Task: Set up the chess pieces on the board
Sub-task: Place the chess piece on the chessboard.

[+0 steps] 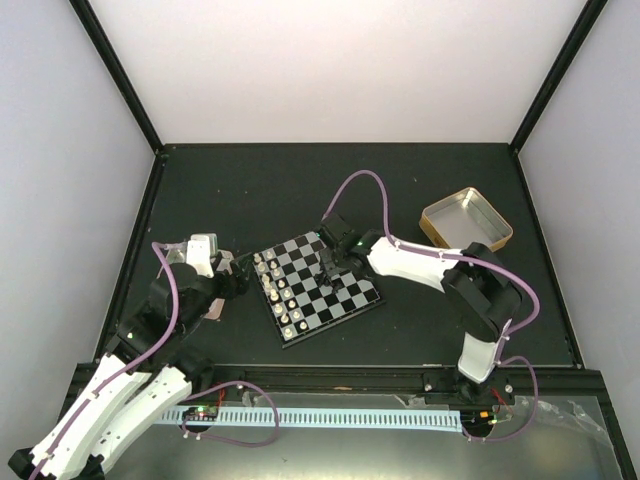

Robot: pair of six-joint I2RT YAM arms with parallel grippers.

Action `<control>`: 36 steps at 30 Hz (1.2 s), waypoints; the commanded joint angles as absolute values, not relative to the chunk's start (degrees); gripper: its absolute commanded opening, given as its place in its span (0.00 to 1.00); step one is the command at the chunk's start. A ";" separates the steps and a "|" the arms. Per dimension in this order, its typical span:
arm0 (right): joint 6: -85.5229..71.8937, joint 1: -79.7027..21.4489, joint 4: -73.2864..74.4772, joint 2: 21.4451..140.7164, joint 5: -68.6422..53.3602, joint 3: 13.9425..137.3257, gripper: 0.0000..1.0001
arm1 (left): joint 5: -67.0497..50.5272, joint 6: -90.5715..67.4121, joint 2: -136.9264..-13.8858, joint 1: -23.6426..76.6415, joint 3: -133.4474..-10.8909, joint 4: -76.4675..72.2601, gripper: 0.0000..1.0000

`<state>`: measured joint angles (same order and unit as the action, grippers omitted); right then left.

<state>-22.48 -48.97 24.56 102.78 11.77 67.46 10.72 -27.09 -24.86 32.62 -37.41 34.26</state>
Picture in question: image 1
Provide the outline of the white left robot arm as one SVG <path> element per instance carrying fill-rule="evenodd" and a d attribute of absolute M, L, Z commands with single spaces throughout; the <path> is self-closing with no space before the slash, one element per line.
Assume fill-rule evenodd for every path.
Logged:
<path fill-rule="evenodd" d="M 21 479 L 102 479 L 121 454 L 167 408 L 207 397 L 214 364 L 187 346 L 218 300 L 249 288 L 253 257 L 210 251 L 213 238 L 153 243 L 161 271 L 146 298 L 122 320 L 79 396 L 33 447 L 16 450 L 9 468 Z"/>

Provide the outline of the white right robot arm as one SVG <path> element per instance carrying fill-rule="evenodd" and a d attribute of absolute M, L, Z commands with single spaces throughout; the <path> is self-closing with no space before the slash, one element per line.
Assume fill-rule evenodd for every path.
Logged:
<path fill-rule="evenodd" d="M 396 277 L 443 293 L 459 312 L 464 330 L 454 379 L 461 402 L 479 402 L 491 390 L 490 376 L 522 295 L 500 272 L 502 264 L 485 245 L 463 250 L 439 249 L 390 240 L 382 232 L 360 234 L 332 213 L 315 230 L 324 248 L 319 253 L 319 282 L 339 288 L 338 277 L 358 280 Z"/>

